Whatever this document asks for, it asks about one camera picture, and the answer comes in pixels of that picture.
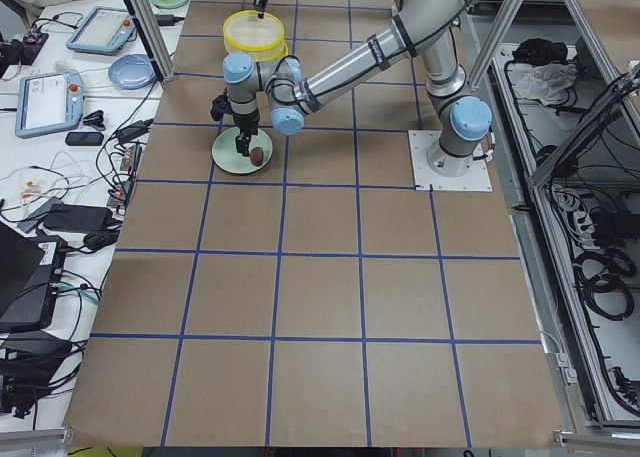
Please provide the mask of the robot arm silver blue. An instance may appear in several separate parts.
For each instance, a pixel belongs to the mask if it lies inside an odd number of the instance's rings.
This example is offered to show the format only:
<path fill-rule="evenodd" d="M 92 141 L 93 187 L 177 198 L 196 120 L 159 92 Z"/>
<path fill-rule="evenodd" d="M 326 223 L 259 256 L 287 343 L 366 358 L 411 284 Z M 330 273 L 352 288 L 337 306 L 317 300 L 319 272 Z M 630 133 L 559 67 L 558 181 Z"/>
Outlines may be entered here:
<path fill-rule="evenodd" d="M 250 141 L 258 133 L 258 93 L 268 98 L 272 126 L 291 136 L 303 128 L 306 116 L 397 62 L 419 57 L 442 125 L 434 145 L 437 161 L 471 159 L 489 132 L 492 115 L 483 100 L 469 93 L 451 31 L 452 22 L 467 10 L 470 0 L 393 1 L 395 10 L 387 29 L 308 77 L 294 55 L 259 63 L 246 52 L 228 54 L 223 60 L 226 88 L 213 100 L 211 117 L 215 121 L 224 115 L 232 117 L 238 129 L 237 152 L 248 155 Z"/>

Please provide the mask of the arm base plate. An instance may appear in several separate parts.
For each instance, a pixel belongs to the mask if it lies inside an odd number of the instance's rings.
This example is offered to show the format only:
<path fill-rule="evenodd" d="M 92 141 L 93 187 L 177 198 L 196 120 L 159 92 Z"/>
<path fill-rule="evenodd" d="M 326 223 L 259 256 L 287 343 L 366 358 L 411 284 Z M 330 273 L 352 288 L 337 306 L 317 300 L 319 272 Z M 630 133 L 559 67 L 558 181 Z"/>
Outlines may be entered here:
<path fill-rule="evenodd" d="M 448 155 L 440 146 L 440 131 L 410 130 L 409 148 L 414 186 L 419 191 L 491 192 L 485 160 L 477 145 L 472 156 Z"/>

